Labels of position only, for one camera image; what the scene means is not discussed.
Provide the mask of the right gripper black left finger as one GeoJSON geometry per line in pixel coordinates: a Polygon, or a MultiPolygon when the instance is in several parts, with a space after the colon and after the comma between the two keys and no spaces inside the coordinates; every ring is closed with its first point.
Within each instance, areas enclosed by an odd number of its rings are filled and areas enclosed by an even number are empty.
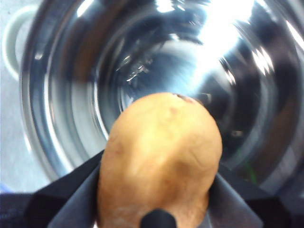
{"type": "Polygon", "coordinates": [[[2,228],[92,228],[102,152],[33,193],[0,195],[2,228]]]}

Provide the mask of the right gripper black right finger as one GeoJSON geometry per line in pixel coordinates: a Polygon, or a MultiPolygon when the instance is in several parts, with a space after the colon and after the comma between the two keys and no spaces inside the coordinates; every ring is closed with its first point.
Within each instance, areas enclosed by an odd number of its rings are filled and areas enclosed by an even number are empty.
{"type": "Polygon", "coordinates": [[[221,165],[209,191],[205,228],[302,228],[304,200],[271,195],[221,165]]]}

